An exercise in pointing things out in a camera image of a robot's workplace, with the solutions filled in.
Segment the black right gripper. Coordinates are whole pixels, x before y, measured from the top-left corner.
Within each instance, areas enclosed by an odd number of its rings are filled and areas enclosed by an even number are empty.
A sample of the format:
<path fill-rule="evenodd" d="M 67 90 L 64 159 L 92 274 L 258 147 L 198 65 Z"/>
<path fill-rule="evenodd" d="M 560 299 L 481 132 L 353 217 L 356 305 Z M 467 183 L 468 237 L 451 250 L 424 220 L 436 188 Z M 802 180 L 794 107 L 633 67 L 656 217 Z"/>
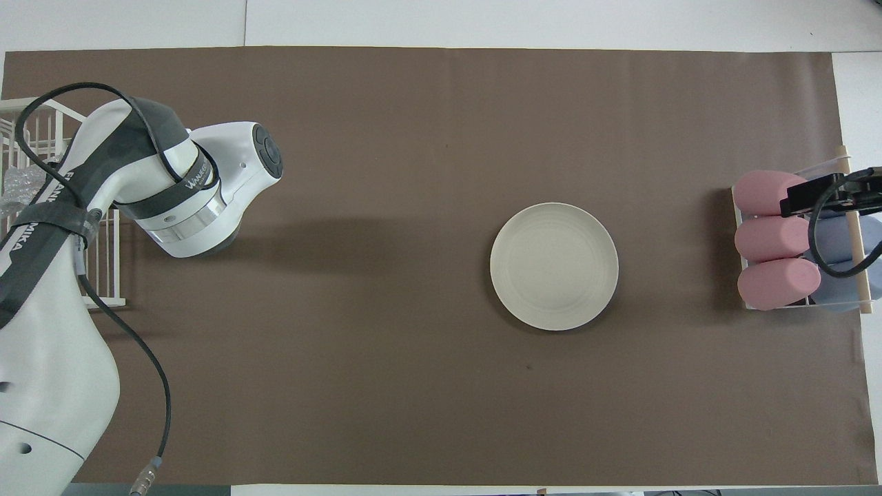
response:
<path fill-rule="evenodd" d="M 828 174 L 810 181 L 796 183 L 786 189 L 786 195 L 780 200 L 782 217 L 809 216 L 816 211 L 815 203 L 830 185 L 845 178 L 844 174 Z M 881 210 L 881 167 L 866 167 L 846 176 L 846 191 L 850 198 L 851 211 Z M 842 202 L 846 194 L 838 189 L 819 209 L 820 217 L 842 216 L 845 208 Z"/>

